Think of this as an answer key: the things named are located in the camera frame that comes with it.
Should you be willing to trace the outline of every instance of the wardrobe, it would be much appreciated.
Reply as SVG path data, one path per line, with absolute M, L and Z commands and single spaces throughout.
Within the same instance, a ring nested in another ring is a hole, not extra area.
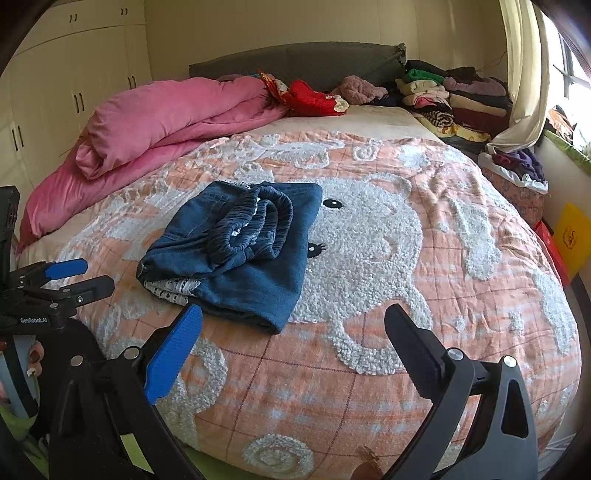
M 48 9 L 0 77 L 1 185 L 28 197 L 65 160 L 98 104 L 151 81 L 144 0 Z

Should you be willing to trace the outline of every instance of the peach plaid blanket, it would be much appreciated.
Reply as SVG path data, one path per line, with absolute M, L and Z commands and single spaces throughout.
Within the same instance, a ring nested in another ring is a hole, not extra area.
M 115 356 L 178 313 L 137 282 L 136 264 L 178 208 L 219 179 L 314 181 L 323 205 L 282 334 L 205 318 L 159 404 L 183 442 L 279 479 L 348 478 L 359 446 L 387 469 L 430 408 L 385 336 L 394 302 L 471 358 L 516 357 L 547 441 L 579 381 L 575 321 L 532 230 L 471 160 L 439 142 L 338 132 L 207 142 L 74 217 L 21 263 L 84 257 L 88 276 L 111 275 L 113 297 L 80 317 Z

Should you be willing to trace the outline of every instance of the headboard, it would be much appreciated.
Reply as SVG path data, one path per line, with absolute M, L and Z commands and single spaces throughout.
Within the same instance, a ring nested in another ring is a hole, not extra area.
M 406 46 L 356 42 L 290 43 L 233 53 L 189 66 L 190 77 L 217 79 L 257 69 L 273 74 L 287 85 L 302 79 L 320 92 L 338 86 L 344 77 L 357 75 L 380 85 L 404 75 Z

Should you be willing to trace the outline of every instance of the pink duvet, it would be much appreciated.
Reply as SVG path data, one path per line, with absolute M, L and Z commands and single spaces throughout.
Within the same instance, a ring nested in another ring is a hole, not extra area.
M 29 197 L 18 252 L 203 141 L 261 127 L 286 112 L 254 77 L 166 80 L 115 95 Z

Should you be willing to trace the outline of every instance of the embroidered eye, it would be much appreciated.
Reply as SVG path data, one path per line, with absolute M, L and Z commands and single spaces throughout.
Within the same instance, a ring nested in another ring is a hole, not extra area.
M 318 257 L 324 250 L 326 250 L 325 244 L 312 244 L 308 242 L 308 258 Z
M 324 205 L 325 207 L 328 208 L 342 208 L 343 207 L 343 203 L 338 201 L 338 200 L 334 200 L 334 199 L 326 199 L 324 202 L 322 202 L 322 205 Z

